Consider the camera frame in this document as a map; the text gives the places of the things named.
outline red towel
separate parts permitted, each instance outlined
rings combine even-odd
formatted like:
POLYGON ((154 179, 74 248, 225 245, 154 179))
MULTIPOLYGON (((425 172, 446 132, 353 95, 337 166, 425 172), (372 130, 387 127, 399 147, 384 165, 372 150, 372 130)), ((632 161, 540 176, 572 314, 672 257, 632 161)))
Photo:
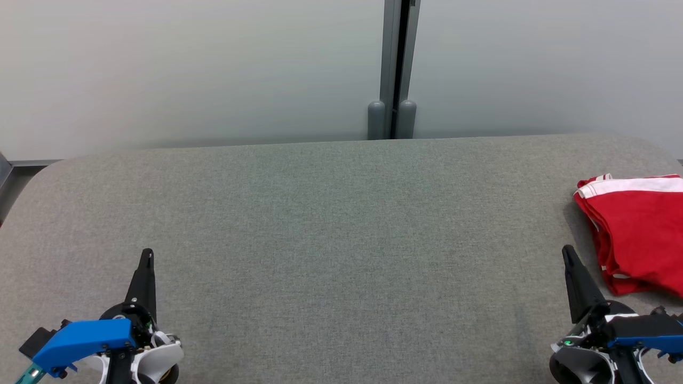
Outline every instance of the red towel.
POLYGON ((582 180, 602 277, 616 295, 663 289, 683 297, 683 178, 582 180))

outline white stripe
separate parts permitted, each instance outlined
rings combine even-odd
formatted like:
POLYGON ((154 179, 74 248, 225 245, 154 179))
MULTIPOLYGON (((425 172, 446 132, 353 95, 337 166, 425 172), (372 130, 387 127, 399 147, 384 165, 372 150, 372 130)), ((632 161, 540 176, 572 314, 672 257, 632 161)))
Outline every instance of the white stripe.
POLYGON ((590 182, 577 192, 584 199, 612 192, 683 192, 683 178, 630 178, 590 182))

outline robotic arm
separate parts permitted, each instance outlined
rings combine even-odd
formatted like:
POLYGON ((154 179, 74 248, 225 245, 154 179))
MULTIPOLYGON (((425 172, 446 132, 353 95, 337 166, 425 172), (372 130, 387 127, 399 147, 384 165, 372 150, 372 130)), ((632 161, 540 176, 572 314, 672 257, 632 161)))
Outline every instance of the robotic arm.
POLYGON ((183 358, 180 339, 156 326, 154 252, 142 251, 123 303, 99 320, 64 320, 59 330, 39 328, 19 348, 32 360, 16 384, 35 384, 45 374, 64 379, 82 361, 102 372, 100 384, 174 384, 183 358))
POLYGON ((658 307, 638 315, 605 300, 571 245, 562 249, 574 328, 552 345, 550 372, 560 384, 654 384, 643 355, 655 349, 671 363, 683 360, 683 316, 658 307))

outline gray table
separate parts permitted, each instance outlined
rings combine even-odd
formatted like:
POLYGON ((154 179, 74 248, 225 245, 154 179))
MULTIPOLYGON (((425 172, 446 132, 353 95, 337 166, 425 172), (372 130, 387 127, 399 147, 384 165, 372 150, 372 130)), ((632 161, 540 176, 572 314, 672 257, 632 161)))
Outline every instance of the gray table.
MULTIPOLYGON (((37 327, 121 301, 151 247, 182 383, 551 383, 550 344, 570 329, 561 247, 599 279, 577 180, 680 170, 644 141, 597 135, 61 161, 0 229, 0 381, 28 366, 16 348, 37 327)), ((683 310, 658 293, 623 301, 683 310)))

